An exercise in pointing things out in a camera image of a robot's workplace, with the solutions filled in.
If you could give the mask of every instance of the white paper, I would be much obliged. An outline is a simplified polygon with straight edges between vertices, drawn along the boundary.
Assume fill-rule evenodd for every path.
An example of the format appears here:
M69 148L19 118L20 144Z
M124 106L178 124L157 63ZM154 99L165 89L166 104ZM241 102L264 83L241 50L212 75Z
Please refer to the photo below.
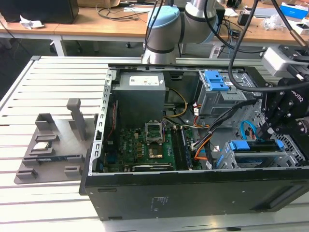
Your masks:
M238 14L232 8L226 8L224 16L236 17L236 16L238 16Z
M44 25L41 23L41 21L39 20L35 20L35 21L31 21L31 20L28 20L28 19L25 19L23 18L21 15L20 15L20 24L24 27L24 28L27 28L29 30L31 30L32 28L41 28L41 27L44 27Z

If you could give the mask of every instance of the blue plastic clip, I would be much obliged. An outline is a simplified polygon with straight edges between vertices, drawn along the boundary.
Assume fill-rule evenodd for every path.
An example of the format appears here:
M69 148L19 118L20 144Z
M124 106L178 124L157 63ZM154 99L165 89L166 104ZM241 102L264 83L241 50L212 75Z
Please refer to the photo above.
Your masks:
M276 143L277 143L278 147L283 151L284 150L284 143L279 139L276 140Z
M234 140L229 145L232 150L250 150L249 144L245 140Z
M228 91L229 87L223 81L223 77L218 71L205 71L205 80L211 91Z

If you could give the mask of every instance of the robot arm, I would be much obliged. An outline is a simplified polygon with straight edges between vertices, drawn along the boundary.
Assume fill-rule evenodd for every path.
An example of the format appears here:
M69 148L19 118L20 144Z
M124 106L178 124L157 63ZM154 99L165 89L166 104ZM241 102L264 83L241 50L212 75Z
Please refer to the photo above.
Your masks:
M214 8L216 0L208 0L207 16L214 28L218 25L218 17ZM213 34L207 26L204 17L205 0L191 0L185 12L179 12L177 7L162 6L157 18L159 7L154 9L153 17L148 14L148 25L155 20L145 41L145 52L142 63L174 64L176 57L174 48L180 43L202 43L211 40Z

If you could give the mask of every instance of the sticker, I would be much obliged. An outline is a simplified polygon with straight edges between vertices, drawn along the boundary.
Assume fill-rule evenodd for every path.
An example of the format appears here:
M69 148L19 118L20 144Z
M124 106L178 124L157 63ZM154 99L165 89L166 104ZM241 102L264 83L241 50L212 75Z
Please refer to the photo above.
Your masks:
M208 169L212 169L211 163L209 163L208 161L206 161L206 167L207 167Z
M38 159L38 161L52 161L52 159Z
M198 116L198 108L194 108L194 115Z
M214 146L213 147L213 151L220 151L220 147L217 145L217 146Z
M131 76L129 81L130 86L158 86L158 76Z
M169 197L153 197L151 199L150 211L157 212L160 209L166 208L167 203L169 202Z

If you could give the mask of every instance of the wooden desk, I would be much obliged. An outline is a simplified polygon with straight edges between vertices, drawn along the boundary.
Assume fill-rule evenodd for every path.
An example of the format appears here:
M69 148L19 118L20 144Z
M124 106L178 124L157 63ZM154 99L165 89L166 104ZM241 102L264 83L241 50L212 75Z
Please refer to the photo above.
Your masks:
M3 16L0 16L0 20L3 25L11 33L24 33L24 34L54 34L55 29L59 25L58 23L44 23L43 28L33 28L31 30L24 28L20 23L7 23ZM0 33L7 33L5 28L0 24Z
M243 0L242 6L247 5L251 7L252 4L253 0ZM259 2L258 7L269 8L273 6ZM118 12L109 16L120 17L131 14L133 13ZM23 28L19 23L6 23L3 17L0 17L0 20L16 38L53 40L58 55L65 56L64 40L143 42L146 32L146 23L144 21L147 21L147 14L141 14L139 16L142 20L129 22L112 21L99 16L95 8L86 7L80 8L79 14L73 24L45 24L44 28L32 30ZM231 22L236 24L237 19L237 17L229 18ZM286 28L267 31L261 25L262 21L262 19L252 19L251 25L244 37L243 45L270 46L275 44L296 44ZM225 27L221 28L220 35L227 40L228 35ZM11 38L1 25L0 38ZM303 36L303 38L308 40L309 36ZM213 51L222 45L216 38L211 43L214 44Z
M242 7L239 7L239 10L243 8L243 6L252 7L253 0L243 0ZM257 7L261 8L273 8L273 5L263 4L261 2L258 3ZM229 19L233 23L237 23L238 17L229 17ZM263 19L253 18L250 26L248 27L247 33L243 38L243 42L248 43L272 43L272 44L297 44L295 39L290 35L287 28L281 28L276 30L265 30L261 25ZM231 24L231 28L238 29L239 28L233 24ZM227 29L226 27L222 27L220 30L220 35L227 39ZM309 36L303 36L303 39L308 40Z
M122 17L134 14L133 12L118 12L109 14L109 17ZM140 14L139 17L147 21L147 13ZM142 20L118 22L103 18L98 15L95 8L80 8L78 16L73 24L59 24L55 29L58 35L94 35L94 36L117 36L117 37L145 37L146 23Z
M133 12L118 12L110 17L121 17ZM48 39L55 43L59 56L66 56L64 40L87 41L119 41L143 42L146 33L147 13L139 15L141 20L118 22L105 19L98 15L95 8L80 8L73 24L44 24L44 28L26 29L19 23L7 23L1 16L4 26L19 39ZM0 38L11 38L11 35L0 25Z

